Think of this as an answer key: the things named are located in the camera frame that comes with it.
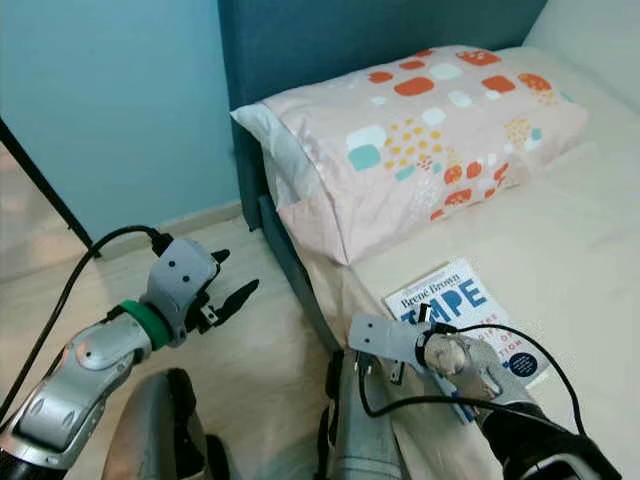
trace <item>pillow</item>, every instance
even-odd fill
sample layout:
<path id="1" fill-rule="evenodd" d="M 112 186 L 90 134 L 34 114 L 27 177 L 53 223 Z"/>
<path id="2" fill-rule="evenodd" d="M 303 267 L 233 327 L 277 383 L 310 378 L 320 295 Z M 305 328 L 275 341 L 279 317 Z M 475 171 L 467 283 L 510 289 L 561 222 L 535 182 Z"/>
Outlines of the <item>pillow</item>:
<path id="1" fill-rule="evenodd" d="M 464 46 L 288 90 L 233 116 L 301 192 L 278 210 L 297 243 L 342 264 L 523 182 L 587 120 L 549 79 Z"/>

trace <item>book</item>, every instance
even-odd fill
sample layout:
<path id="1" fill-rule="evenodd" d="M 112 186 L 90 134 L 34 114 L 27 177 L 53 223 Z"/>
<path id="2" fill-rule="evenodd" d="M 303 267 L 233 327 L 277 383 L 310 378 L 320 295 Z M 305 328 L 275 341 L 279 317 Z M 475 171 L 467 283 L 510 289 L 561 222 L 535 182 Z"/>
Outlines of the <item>book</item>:
<path id="1" fill-rule="evenodd" d="M 491 296 L 465 259 L 457 259 L 384 298 L 393 317 L 400 322 L 416 324 L 420 305 L 428 304 L 429 322 L 443 322 L 462 328 L 479 323 L 510 325 L 504 308 Z M 509 369 L 525 386 L 531 384 L 549 365 L 533 345 L 515 334 L 493 328 L 466 332 L 489 343 Z M 455 386 L 433 372 L 445 395 L 455 397 Z M 473 420 L 471 410 L 454 405 L 463 422 Z"/>

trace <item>beige bed sheet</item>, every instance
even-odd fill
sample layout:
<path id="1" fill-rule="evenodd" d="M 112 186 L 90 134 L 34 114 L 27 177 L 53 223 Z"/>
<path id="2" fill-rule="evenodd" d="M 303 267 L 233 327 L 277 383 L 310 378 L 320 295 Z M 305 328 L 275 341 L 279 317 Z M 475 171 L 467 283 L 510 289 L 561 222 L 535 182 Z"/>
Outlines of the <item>beige bed sheet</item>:
<path id="1" fill-rule="evenodd" d="M 384 296 L 466 258 L 513 324 L 556 355 L 580 395 L 587 431 L 605 455 L 624 477 L 640 478 L 634 458 L 640 374 L 633 361 L 640 340 L 638 327 L 634 334 L 640 319 L 640 118 L 534 48 L 502 55 L 547 74 L 588 109 L 582 144 L 529 184 L 350 267 L 298 253 L 342 343 L 353 313 L 388 315 Z M 421 389 L 415 378 L 406 383 L 391 387 L 390 395 Z M 555 375 L 532 393 L 550 418 L 573 428 L 569 398 Z M 501 478 L 477 427 L 461 425 L 448 407 L 406 408 L 394 425 L 414 480 Z"/>

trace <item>bed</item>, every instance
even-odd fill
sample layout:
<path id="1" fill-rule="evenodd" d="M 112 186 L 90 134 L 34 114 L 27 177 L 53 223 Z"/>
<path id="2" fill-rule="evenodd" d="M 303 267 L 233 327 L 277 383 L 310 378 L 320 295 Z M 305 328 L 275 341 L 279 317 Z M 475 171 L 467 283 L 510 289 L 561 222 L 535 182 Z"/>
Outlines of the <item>bed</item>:
<path id="1" fill-rule="evenodd" d="M 356 1 L 220 2 L 231 108 L 423 48 L 468 44 L 500 50 L 504 58 L 553 77 L 590 113 L 583 141 L 535 181 L 429 225 L 383 253 L 339 265 L 291 241 L 267 186 L 260 147 L 234 124 L 250 228 L 263 229 L 329 351 L 344 346 L 353 313 L 388 315 L 384 296 L 447 260 L 468 259 L 514 323 L 557 354 L 604 453 L 624 476 L 640 473 L 632 451 L 632 433 L 640 427 L 633 414 L 640 393 L 633 366 L 640 119 L 571 68 L 520 47 L 542 1 L 488 1 L 480 10 L 476 2 L 367 5 L 363 12 Z M 571 424 L 557 379 L 540 382 L 533 393 L 548 415 Z M 411 478 L 499 478 L 479 433 L 456 426 L 453 415 L 437 409 L 407 409 L 394 418 Z M 425 416 L 431 419 L 426 426 L 410 427 Z M 456 461 L 446 455 L 452 446 L 459 451 Z"/>

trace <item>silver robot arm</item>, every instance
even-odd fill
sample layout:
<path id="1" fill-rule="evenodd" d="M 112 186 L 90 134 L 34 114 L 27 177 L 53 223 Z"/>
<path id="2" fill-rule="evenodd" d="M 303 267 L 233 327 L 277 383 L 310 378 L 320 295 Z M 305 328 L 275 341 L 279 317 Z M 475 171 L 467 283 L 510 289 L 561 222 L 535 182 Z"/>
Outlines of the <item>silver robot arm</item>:
<path id="1" fill-rule="evenodd" d="M 169 243 L 151 268 L 140 300 L 122 302 L 106 319 L 72 338 L 3 426 L 0 477 L 62 478 L 95 429 L 107 397 L 134 365 L 165 345 L 178 347 L 195 328 L 203 333 L 219 326 L 239 310 L 257 280 L 220 309 L 206 293 L 228 255 L 226 250 L 209 254 L 188 239 Z"/>
<path id="2" fill-rule="evenodd" d="M 445 376 L 461 397 L 507 406 L 528 417 L 487 408 L 476 420 L 507 480 L 598 480 L 621 476 L 596 444 L 549 421 L 526 388 L 505 369 L 493 348 L 447 325 L 411 325 L 357 314 L 349 346 Z"/>

